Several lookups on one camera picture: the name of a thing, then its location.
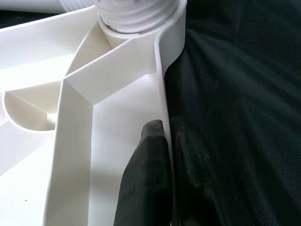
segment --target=black textile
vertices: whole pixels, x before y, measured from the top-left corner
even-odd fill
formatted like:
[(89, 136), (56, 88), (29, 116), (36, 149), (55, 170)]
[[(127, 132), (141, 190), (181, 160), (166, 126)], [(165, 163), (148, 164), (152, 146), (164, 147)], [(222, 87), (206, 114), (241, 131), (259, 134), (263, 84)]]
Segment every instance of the black textile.
[[(301, 225), (301, 1), (188, 0), (186, 26), (184, 50), (165, 76), (169, 115), (191, 121), (207, 148), (186, 129), (173, 134), (174, 151), (210, 151), (218, 161), (191, 157), (190, 177), (206, 183), (198, 166), (218, 179), (225, 169), (232, 185), (223, 193), (237, 195), (254, 225)], [(200, 214), (207, 206), (214, 216), (208, 203), (227, 201), (198, 194), (206, 198)], [(199, 225), (245, 225), (211, 220)]]
[(183, 117), (170, 122), (178, 216), (182, 226), (253, 226), (232, 175)]
[(34, 20), (40, 20), (55, 14), (30, 13), (0, 10), (0, 29), (13, 25), (23, 24)]

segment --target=white plastic part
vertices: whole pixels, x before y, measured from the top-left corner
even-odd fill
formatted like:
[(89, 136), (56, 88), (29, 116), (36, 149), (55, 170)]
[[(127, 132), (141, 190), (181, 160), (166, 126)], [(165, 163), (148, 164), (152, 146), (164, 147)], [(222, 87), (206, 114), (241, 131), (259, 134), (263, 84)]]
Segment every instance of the white plastic part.
[(65, 13), (92, 6), (92, 0), (1, 0), (1, 10)]
[[(44, 226), (113, 225), (121, 177), (144, 124), (161, 119), (171, 148), (164, 74), (184, 46), (185, 9), (181, 0), (168, 20), (142, 34), (114, 32), (95, 17), (60, 86)], [(90, 17), (94, 11), (80, 12)], [(57, 26), (58, 18), (51, 20)], [(40, 26), (47, 29), (45, 22)], [(51, 101), (44, 94), (54, 87), (51, 82), (7, 92), (10, 119), (47, 132), (55, 122), (54, 111), (47, 109), (57, 93)], [(16, 98), (42, 112), (38, 127), (22, 115), (18, 101), (11, 101)]]
[(136, 33), (164, 23), (179, 0), (93, 0), (102, 20), (113, 30)]
[[(18, 154), (23, 151), (21, 145), (34, 148), (34, 151), (4, 174), (0, 175), (1, 226), (43, 225), (43, 212), (53, 156), (53, 141), (49, 140), (35, 150), (35, 143), (31, 138), (34, 136), (36, 135), (24, 131), (15, 133), (12, 136), (13, 142), (17, 143), (19, 141), (20, 143), (19, 149), (17, 149)], [(10, 150), (14, 151), (15, 149), (8, 147), (6, 154)], [(0, 158), (0, 163), (6, 165), (5, 160), (7, 158)]]
[(73, 60), (96, 17), (89, 7), (0, 30), (0, 91), (7, 90), (3, 108), (13, 124), (44, 134), (54, 130), (48, 114), (57, 111), (61, 79), (84, 65)]
[(0, 176), (47, 140), (41, 134), (15, 127), (8, 120), (1, 122), (0, 136)]

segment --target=black object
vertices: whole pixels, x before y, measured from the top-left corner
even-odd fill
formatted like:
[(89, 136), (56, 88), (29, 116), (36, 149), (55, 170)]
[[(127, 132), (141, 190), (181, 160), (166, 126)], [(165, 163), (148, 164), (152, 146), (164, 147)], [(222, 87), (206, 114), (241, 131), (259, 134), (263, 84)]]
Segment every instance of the black object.
[(173, 145), (193, 166), (187, 177), (223, 188), (214, 198), (194, 191), (199, 225), (245, 225), (239, 214), (223, 223), (210, 204), (225, 196), (224, 215), (242, 203), (256, 226), (301, 225), (301, 1), (188, 0), (185, 47), (165, 82), (170, 118), (198, 131), (173, 129), (186, 139)]
[(151, 121), (123, 174), (114, 226), (170, 226), (172, 194), (162, 121)]
[(0, 28), (40, 20), (55, 15), (56, 14), (49, 13), (30, 13), (0, 10)]

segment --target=white tube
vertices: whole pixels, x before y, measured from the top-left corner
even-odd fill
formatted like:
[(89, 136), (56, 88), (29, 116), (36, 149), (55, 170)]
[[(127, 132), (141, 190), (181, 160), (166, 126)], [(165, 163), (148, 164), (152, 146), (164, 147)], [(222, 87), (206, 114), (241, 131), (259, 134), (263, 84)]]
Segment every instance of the white tube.
[(0, 10), (39, 13), (65, 13), (92, 5), (92, 0), (0, 0)]
[(143, 32), (164, 23), (179, 0), (93, 0), (102, 20), (122, 33)]

